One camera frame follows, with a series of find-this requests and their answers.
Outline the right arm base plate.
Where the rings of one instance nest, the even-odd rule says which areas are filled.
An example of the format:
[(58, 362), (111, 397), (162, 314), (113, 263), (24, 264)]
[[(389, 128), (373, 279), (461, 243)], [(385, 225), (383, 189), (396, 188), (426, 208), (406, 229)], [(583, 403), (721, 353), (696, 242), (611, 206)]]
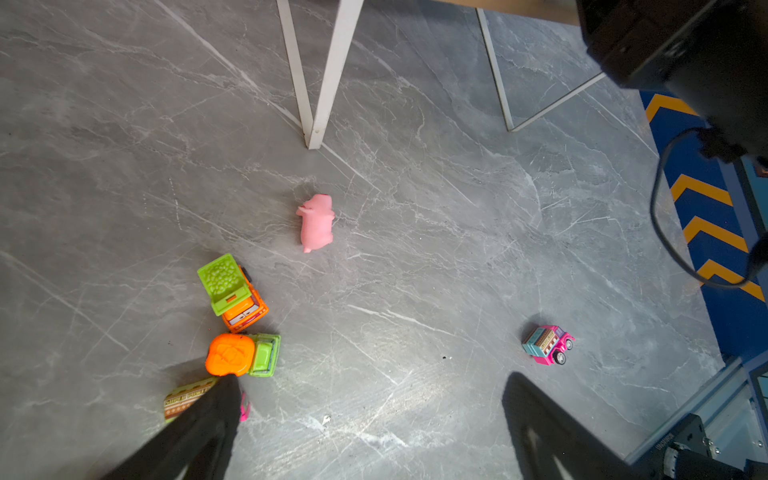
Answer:
[(701, 418), (691, 413), (627, 463), (642, 479), (767, 478), (766, 462), (746, 459), (743, 467), (734, 467), (715, 459)]

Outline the green orange dump truck toy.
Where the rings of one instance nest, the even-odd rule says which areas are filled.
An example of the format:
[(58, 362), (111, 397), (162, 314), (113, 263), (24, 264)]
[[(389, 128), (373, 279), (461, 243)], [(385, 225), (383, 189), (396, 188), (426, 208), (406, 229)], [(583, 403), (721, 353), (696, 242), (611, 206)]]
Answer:
[(269, 313), (247, 270), (225, 254), (197, 270), (214, 314), (240, 334)]

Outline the pink pig toy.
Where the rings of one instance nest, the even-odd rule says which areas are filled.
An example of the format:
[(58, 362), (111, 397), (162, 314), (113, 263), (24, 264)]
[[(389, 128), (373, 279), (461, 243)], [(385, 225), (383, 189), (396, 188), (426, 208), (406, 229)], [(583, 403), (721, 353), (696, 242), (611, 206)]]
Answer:
[(315, 194), (298, 207), (296, 214), (302, 218), (300, 241), (304, 253), (319, 250), (333, 242), (335, 213), (330, 195)]

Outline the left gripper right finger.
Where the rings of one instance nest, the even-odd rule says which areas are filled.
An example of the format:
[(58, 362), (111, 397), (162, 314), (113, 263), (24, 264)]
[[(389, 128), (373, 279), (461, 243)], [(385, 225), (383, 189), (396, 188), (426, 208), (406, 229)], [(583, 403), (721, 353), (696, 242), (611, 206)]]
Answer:
[(510, 374), (501, 404), (524, 479), (640, 477), (522, 373)]

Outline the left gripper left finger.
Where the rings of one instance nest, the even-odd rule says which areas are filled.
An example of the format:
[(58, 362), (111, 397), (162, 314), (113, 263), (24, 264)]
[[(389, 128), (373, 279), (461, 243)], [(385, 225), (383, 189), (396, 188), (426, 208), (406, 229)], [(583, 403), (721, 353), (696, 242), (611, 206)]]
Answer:
[(240, 425), (242, 391), (236, 376), (208, 392), (106, 479), (222, 479)]

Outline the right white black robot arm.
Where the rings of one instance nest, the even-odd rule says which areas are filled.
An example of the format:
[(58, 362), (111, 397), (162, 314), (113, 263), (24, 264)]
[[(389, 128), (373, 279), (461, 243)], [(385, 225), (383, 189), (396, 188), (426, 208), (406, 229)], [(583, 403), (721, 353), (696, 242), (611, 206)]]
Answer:
[(767, 161), (764, 1), (580, 1), (589, 56), (618, 86), (666, 90)]

